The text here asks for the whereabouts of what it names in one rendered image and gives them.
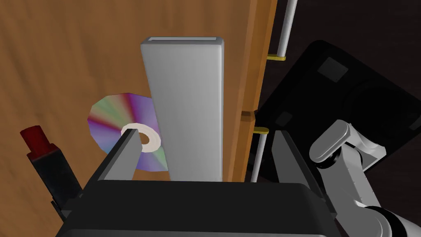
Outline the brown wooden table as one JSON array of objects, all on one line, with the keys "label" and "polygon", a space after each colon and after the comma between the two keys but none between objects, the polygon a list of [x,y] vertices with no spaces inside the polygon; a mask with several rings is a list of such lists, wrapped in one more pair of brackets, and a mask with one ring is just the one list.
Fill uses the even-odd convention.
[{"label": "brown wooden table", "polygon": [[62,221],[20,131],[41,125],[84,186],[106,154],[91,106],[150,96],[147,37],[222,37],[224,181],[242,181],[276,4],[285,0],[0,0],[0,237],[54,237]]}]

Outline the grey upright box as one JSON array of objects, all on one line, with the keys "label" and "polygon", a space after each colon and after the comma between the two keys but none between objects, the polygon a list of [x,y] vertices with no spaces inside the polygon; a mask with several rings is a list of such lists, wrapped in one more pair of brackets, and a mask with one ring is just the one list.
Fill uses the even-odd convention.
[{"label": "grey upright box", "polygon": [[224,40],[148,37],[141,53],[171,180],[222,182]]}]

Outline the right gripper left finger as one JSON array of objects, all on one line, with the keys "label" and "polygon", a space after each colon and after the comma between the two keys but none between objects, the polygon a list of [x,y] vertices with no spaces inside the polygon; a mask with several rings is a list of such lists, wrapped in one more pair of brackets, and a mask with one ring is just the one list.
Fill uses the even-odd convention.
[{"label": "right gripper left finger", "polygon": [[89,180],[131,180],[141,153],[138,130],[127,129]]}]

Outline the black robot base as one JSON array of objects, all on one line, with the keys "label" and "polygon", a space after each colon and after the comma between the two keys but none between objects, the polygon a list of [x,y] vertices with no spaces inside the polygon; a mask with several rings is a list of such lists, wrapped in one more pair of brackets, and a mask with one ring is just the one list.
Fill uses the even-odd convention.
[{"label": "black robot base", "polygon": [[270,149],[276,130],[287,131],[309,162],[312,143],[338,119],[391,155],[421,134],[421,100],[344,50],[314,41],[257,111],[256,124],[270,130],[259,175],[278,182]]}]

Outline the rainbow compact disc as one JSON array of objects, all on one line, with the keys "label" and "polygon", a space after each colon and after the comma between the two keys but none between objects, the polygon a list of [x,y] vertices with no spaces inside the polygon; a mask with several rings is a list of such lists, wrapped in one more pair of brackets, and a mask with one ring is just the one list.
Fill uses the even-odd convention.
[{"label": "rainbow compact disc", "polygon": [[92,138],[105,153],[112,150],[127,129],[137,129],[145,141],[136,168],[168,171],[151,98],[132,93],[106,96],[91,107],[87,121]]}]

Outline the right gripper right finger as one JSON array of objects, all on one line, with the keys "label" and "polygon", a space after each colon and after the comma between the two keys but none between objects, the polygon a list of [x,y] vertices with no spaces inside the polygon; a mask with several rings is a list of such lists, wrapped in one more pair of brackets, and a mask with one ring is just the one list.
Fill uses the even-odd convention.
[{"label": "right gripper right finger", "polygon": [[280,183],[303,184],[318,197],[325,199],[316,167],[304,159],[287,131],[275,131],[272,155]]}]

